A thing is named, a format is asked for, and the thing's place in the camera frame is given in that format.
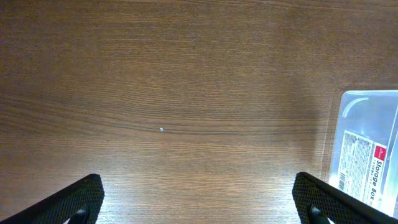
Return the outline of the clear plastic storage box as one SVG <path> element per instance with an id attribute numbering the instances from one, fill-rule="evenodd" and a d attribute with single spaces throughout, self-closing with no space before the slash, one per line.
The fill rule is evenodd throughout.
<path id="1" fill-rule="evenodd" d="M 342 94 L 328 183 L 390 217 L 397 215 L 397 90 Z"/>

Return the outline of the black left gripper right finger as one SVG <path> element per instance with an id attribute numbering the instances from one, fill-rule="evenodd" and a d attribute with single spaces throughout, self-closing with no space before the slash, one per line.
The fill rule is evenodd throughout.
<path id="1" fill-rule="evenodd" d="M 299 219 L 304 224 L 397 224 L 397 219 L 306 172 L 296 174 L 292 196 Z"/>

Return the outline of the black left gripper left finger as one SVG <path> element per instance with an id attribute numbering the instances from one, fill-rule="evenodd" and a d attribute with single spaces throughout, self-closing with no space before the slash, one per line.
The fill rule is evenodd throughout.
<path id="1" fill-rule="evenodd" d="M 95 224 L 104 200 L 98 174 L 90 174 L 5 219 L 2 223 L 84 223 Z"/>

